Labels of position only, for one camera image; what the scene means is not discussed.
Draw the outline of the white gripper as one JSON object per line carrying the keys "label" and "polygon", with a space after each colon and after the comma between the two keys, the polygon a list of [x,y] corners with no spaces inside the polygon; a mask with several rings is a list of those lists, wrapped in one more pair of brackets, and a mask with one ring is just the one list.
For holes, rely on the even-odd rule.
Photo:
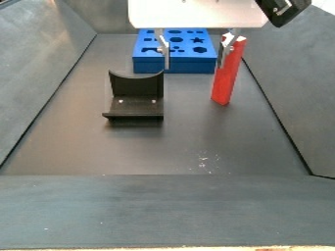
{"label": "white gripper", "polygon": [[263,27],[267,17],[254,0],[128,0],[128,19],[136,28],[156,28],[158,51],[170,68],[170,44],[163,28],[228,28],[219,46],[218,68],[234,51],[238,29]]}

